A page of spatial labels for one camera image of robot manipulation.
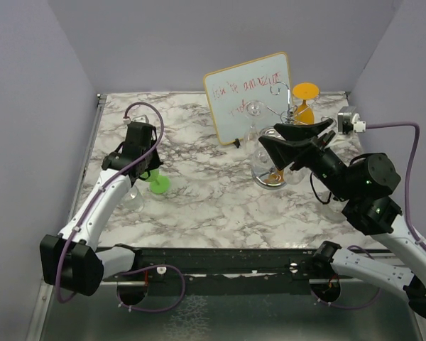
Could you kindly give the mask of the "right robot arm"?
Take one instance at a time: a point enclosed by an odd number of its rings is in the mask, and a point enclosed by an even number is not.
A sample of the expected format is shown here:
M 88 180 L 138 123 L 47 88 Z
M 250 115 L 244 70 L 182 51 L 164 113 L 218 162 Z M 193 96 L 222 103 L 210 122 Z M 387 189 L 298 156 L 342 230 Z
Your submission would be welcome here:
M 401 177 L 384 153 L 343 162 L 331 149 L 337 135 L 330 129 L 332 123 L 333 119 L 304 126 L 276 124 L 277 136 L 262 135 L 258 141 L 278 170 L 308 168 L 333 197 L 344 202 L 346 221 L 385 246 L 404 266 L 323 242 L 312 257 L 312 270 L 321 278 L 348 276 L 390 291 L 426 319 L 426 241 L 412 226 L 408 209 L 391 198 Z

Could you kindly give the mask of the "clear wine glass back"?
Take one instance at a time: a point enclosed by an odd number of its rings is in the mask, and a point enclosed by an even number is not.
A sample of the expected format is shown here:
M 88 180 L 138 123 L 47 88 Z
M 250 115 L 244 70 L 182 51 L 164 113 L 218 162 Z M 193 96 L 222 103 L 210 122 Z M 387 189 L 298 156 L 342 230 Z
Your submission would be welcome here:
M 253 168 L 268 170 L 271 166 L 274 166 L 274 163 L 268 155 L 268 152 L 258 140 L 262 136 L 269 136 L 277 139 L 282 139 L 283 137 L 272 126 L 268 126 L 258 133 L 256 142 L 254 143 L 254 151 L 251 154 L 251 165 Z

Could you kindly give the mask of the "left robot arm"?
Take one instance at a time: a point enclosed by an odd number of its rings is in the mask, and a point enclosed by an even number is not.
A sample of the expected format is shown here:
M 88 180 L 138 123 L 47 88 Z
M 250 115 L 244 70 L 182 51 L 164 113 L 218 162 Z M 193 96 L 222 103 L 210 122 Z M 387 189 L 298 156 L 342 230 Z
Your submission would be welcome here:
M 103 279 L 121 274 L 135 280 L 142 262 L 130 247 L 98 251 L 99 237 L 111 214 L 134 183 L 161 165 L 155 149 L 156 128 L 131 122 L 126 138 L 107 155 L 93 190 L 75 216 L 57 235 L 45 235 L 40 242 L 43 279 L 47 284 L 91 296 Z

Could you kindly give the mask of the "orange plastic wine glass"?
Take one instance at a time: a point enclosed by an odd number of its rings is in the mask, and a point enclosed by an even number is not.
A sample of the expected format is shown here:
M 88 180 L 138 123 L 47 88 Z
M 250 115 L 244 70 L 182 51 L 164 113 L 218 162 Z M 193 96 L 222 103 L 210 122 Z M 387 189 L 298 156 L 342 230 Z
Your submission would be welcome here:
M 294 125 L 314 124 L 315 116 L 312 105 L 319 97 L 320 89 L 311 82 L 303 82 L 294 86 L 290 94 L 301 101 L 295 105 L 295 109 L 289 111 L 288 123 Z

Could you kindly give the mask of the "clear wine glass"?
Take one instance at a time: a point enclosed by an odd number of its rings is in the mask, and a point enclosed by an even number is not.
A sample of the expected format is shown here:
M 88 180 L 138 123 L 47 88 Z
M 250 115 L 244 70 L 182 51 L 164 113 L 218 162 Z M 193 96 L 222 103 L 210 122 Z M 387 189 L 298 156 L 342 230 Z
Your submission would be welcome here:
M 121 200 L 124 209 L 140 212 L 144 208 L 143 196 L 136 186 L 133 186 Z
M 248 119 L 248 127 L 244 134 L 244 148 L 247 153 L 252 153 L 258 138 L 258 123 L 265 118 L 266 106 L 258 100 L 253 100 L 245 105 L 245 114 Z
M 268 155 L 268 152 L 258 140 L 262 136 L 269 136 L 277 139 L 282 139 L 283 137 L 272 126 L 268 126 L 258 133 L 256 142 L 254 143 L 254 151 L 251 154 L 251 165 L 253 168 L 268 170 L 271 166 L 274 166 L 274 163 Z
M 286 168 L 284 171 L 284 179 L 288 185 L 298 185 L 310 173 L 308 168 L 301 168 L 300 170 L 291 170 Z

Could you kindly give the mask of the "green plastic wine glass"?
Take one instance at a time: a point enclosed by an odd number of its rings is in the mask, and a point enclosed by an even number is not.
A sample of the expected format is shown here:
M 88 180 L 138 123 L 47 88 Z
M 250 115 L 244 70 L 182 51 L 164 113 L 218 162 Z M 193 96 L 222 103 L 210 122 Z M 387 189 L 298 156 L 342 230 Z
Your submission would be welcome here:
M 145 172 L 141 179 L 149 183 L 150 191 L 157 195 L 167 192 L 170 188 L 169 178 L 161 175 L 158 169 Z

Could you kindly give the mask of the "clear wine glass front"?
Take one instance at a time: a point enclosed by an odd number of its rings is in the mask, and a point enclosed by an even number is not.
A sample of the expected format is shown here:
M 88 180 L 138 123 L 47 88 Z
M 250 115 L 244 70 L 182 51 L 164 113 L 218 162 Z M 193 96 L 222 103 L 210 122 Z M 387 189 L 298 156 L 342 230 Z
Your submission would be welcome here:
M 258 138 L 258 123 L 265 118 L 266 106 L 258 100 L 253 100 L 245 105 L 245 114 L 248 119 L 248 127 L 244 134 L 244 148 L 247 153 L 252 153 Z

